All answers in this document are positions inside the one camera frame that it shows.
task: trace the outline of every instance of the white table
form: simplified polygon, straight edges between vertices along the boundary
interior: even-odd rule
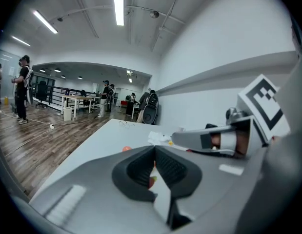
[[[180,127],[156,126],[134,122],[126,123],[126,121],[111,119],[64,160],[43,183],[31,201],[44,188],[88,161],[120,153],[125,146],[131,148],[149,146],[148,136],[151,131],[172,135],[174,132],[181,130],[182,128]]]
[[[82,99],[87,99],[90,101],[90,104],[89,104],[89,113],[91,113],[91,102],[92,100],[96,98],[96,97],[81,97],[81,96],[66,96],[66,95],[63,95],[62,96],[62,105],[61,105],[61,114],[63,114],[63,108],[64,107],[67,107],[67,102],[68,102],[68,99],[71,99],[71,100],[74,100],[75,101],[75,105],[74,105],[74,118],[76,118],[76,111],[79,110],[79,101]]]
[[[131,119],[133,119],[133,113],[135,112],[135,108],[140,108],[140,106],[139,105],[133,105]]]

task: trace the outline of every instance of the orange ball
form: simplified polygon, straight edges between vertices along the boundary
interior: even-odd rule
[[[131,150],[132,148],[130,147],[130,146],[125,146],[123,149],[122,149],[122,151],[123,152],[126,152],[126,151],[129,151],[129,150]]]

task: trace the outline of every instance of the table leg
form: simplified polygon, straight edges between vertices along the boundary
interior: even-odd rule
[[[92,99],[90,99],[90,104],[89,104],[89,113],[91,113],[91,102],[92,102]]]
[[[64,103],[64,97],[62,97],[61,115],[63,114],[63,103]]]
[[[74,118],[76,118],[77,100],[75,99]]]

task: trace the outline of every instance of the white bucket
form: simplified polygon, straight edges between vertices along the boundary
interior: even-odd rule
[[[72,109],[70,107],[65,107],[64,109],[64,121],[72,120]]]

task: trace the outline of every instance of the ceiling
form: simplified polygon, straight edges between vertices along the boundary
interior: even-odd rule
[[[125,26],[117,26],[113,0],[23,0],[4,33],[41,49],[55,39],[126,42],[161,55],[206,0],[125,0]],[[34,15],[39,12],[59,31],[53,35]],[[150,10],[162,14],[153,19]]]
[[[40,69],[44,68],[46,72],[41,72]],[[61,72],[55,72],[56,68],[60,68]],[[104,66],[100,64],[93,63],[82,63],[82,62],[58,62],[58,63],[48,63],[42,65],[33,66],[35,72],[47,76],[53,76],[61,78],[65,75],[66,79],[77,79],[77,77],[82,76],[86,81],[91,81],[94,83],[100,83],[103,80],[109,80],[110,83],[119,84],[120,82],[129,84],[129,76],[127,75],[127,70],[123,68],[116,68],[111,66]],[[150,76],[134,72],[130,76],[132,79],[132,84],[143,86],[150,79]]]

